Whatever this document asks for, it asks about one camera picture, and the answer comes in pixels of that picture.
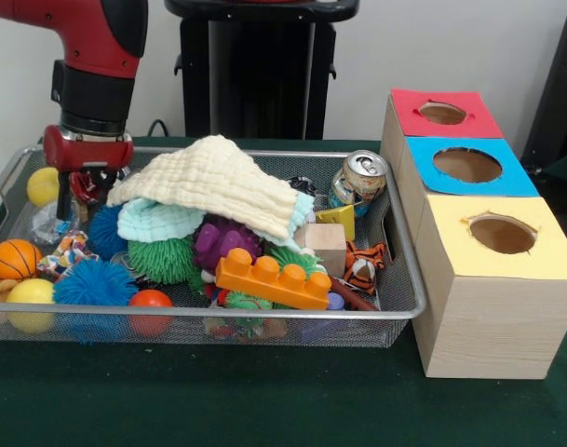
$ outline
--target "yellow tennis ball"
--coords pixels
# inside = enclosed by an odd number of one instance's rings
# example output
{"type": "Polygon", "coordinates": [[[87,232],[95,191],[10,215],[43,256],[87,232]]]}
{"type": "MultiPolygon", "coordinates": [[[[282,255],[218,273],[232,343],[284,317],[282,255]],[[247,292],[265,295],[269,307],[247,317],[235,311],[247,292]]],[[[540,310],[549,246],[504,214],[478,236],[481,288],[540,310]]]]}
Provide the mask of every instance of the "yellow tennis ball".
{"type": "Polygon", "coordinates": [[[45,207],[46,204],[57,200],[60,194],[58,170],[55,168],[36,170],[26,184],[26,194],[36,207],[45,207]]]}
{"type": "MultiPolygon", "coordinates": [[[[7,303],[28,305],[52,305],[53,283],[44,279],[27,279],[16,286],[6,299],[7,303]]],[[[10,312],[12,326],[25,333],[42,333],[53,326],[53,314],[35,312],[10,312]]]]}

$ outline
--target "red ball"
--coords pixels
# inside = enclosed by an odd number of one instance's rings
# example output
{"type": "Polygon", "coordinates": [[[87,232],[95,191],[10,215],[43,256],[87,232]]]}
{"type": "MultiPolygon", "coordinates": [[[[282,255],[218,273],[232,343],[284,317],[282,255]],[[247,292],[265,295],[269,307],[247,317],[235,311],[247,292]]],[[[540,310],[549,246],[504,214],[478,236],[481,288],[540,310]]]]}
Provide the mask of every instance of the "red ball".
{"type": "MultiPolygon", "coordinates": [[[[169,297],[162,291],[139,291],[129,305],[141,307],[173,307],[169,297]]],[[[173,317],[130,315],[130,327],[143,337],[157,337],[169,329],[173,317]]]]}

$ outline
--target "orange basketball ball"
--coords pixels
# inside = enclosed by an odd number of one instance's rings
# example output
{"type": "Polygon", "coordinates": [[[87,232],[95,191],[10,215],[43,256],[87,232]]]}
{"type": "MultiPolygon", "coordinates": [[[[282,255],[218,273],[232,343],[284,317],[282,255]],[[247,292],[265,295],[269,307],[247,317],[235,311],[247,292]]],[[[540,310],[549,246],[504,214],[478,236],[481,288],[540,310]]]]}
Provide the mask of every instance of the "orange basketball ball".
{"type": "Polygon", "coordinates": [[[0,244],[0,281],[36,277],[41,251],[28,240],[10,239],[0,244]]]}

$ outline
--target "red square panel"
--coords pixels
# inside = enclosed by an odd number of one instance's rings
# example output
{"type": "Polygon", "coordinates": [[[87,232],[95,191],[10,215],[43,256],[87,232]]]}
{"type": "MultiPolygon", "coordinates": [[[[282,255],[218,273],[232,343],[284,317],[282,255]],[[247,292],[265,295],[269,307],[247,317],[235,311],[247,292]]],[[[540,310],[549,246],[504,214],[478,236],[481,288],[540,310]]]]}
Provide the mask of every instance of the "red square panel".
{"type": "Polygon", "coordinates": [[[407,137],[504,138],[479,93],[393,88],[391,96],[407,137]]]}

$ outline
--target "wire mesh tray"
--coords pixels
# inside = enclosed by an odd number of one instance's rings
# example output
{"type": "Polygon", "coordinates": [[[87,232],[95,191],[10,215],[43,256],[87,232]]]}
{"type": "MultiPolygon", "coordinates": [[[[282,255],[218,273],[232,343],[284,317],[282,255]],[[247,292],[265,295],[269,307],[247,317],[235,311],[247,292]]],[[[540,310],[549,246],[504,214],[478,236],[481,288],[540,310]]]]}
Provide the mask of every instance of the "wire mesh tray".
{"type": "MultiPolygon", "coordinates": [[[[171,151],[137,148],[130,166],[141,169],[157,154],[171,151]]],[[[323,194],[347,156],[265,151],[248,154],[265,172],[279,178],[310,177],[323,194]]],[[[36,146],[17,153],[0,175],[0,242],[13,237],[29,239],[34,207],[26,196],[26,183],[44,166],[42,149],[36,146]]],[[[318,198],[318,203],[326,203],[324,196],[318,198]]],[[[408,320],[425,309],[425,289],[392,173],[387,176],[385,192],[372,203],[366,217],[357,221],[356,233],[359,248],[379,242],[388,247],[386,268],[377,275],[376,295],[362,295],[380,309],[377,312],[208,308],[204,297],[178,285],[163,289],[174,303],[169,309],[0,304],[0,340],[390,347],[408,320]],[[22,318],[51,318],[52,324],[42,333],[20,332],[7,322],[8,312],[22,318]],[[168,322],[169,329],[147,338],[132,330],[133,320],[150,325],[168,322]]],[[[40,248],[44,255],[53,250],[40,248]]]]}

